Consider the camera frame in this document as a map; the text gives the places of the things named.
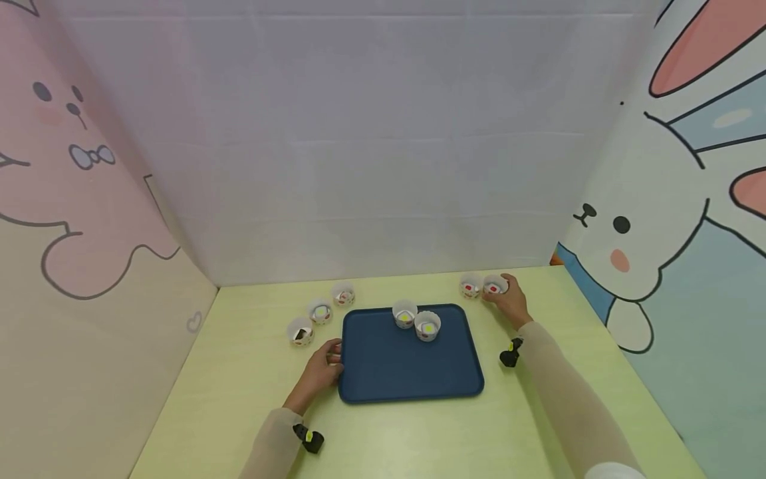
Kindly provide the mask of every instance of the bunny eye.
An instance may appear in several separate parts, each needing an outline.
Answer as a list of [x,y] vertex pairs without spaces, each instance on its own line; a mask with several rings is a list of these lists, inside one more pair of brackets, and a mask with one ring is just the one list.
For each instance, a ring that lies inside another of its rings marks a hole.
[[612,226],[614,226],[614,230],[621,235],[630,231],[630,221],[624,216],[617,216],[612,222]]
[[72,93],[74,94],[74,97],[77,98],[80,101],[80,103],[83,103],[85,101],[85,99],[83,98],[83,94],[80,91],[80,89],[75,87],[74,85],[72,85]]
[[34,94],[37,95],[37,97],[40,100],[43,100],[43,101],[53,100],[53,95],[51,95],[51,91],[39,81],[35,81],[32,84],[32,91],[34,91]]

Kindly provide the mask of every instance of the human arm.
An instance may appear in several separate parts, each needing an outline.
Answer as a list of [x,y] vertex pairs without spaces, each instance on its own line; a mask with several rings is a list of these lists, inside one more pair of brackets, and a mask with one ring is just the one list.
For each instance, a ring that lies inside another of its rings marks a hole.
[[284,405],[266,417],[240,479],[287,477],[301,447],[301,440],[293,431],[293,426],[303,423],[303,415],[317,395],[335,384],[343,371],[338,356],[340,342],[339,339],[330,340],[311,356]]
[[483,299],[494,303],[524,339],[519,355],[531,373],[545,414],[575,477],[586,477],[595,466],[608,463],[640,471],[625,436],[604,403],[567,361],[545,328],[529,315],[518,281],[510,274],[503,277],[509,289],[504,294],[484,294]]

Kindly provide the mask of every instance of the beige sleeve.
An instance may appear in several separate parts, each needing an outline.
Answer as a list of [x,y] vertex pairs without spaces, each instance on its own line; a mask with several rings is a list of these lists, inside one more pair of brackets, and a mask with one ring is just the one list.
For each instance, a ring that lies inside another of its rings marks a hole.
[[519,329],[519,355],[532,375],[545,414],[575,477],[617,462],[640,471],[638,461],[604,403],[538,323]]
[[301,440],[293,426],[303,422],[289,409],[274,409],[266,417],[253,443],[240,479],[284,479],[293,466]]

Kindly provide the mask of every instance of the hand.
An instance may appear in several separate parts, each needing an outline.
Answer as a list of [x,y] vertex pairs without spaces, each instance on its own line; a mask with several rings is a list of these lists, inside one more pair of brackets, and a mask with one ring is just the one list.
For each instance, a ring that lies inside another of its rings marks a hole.
[[503,294],[483,293],[482,299],[494,303],[497,309],[508,318],[513,329],[518,331],[519,328],[533,321],[526,309],[526,296],[515,277],[507,273],[500,276],[508,281],[508,290]]
[[306,414],[316,395],[337,383],[338,376],[343,372],[339,356],[340,342],[340,338],[330,340],[311,355],[298,383],[287,396],[283,408],[302,416]]

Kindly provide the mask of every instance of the wrist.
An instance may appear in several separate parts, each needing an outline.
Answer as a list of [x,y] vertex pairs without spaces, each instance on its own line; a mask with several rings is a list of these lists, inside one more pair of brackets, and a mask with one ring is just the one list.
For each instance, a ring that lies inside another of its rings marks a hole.
[[502,313],[511,323],[511,327],[513,327],[513,329],[516,331],[521,329],[521,327],[525,324],[529,324],[534,321],[532,317],[529,316],[529,313],[517,314],[507,310],[504,310]]
[[311,403],[314,402],[315,396],[315,393],[311,392],[299,382],[295,385],[293,391],[290,392],[290,395],[287,396],[282,407],[289,409],[299,416],[303,416],[306,414],[306,411],[308,411]]

